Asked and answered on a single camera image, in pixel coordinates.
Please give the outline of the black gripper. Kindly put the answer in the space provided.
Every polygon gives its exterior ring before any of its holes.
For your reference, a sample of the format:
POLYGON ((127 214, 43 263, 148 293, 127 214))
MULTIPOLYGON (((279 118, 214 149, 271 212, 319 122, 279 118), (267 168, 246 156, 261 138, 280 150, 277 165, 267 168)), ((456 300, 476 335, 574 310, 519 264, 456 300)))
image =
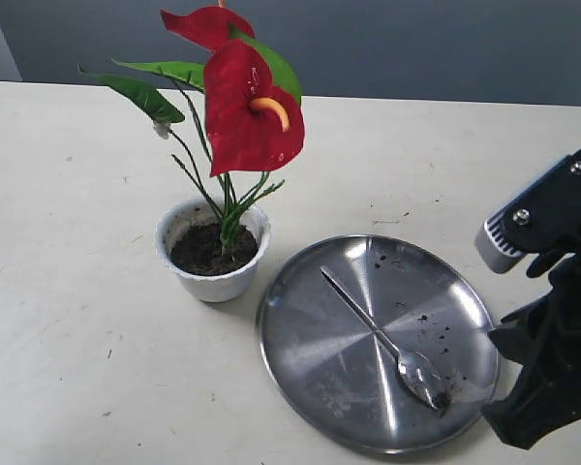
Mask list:
POLYGON ((581 258, 555 265, 548 280, 549 293, 488 333, 521 371, 509 394, 481 413, 504 444, 521 450, 581 419, 581 258))

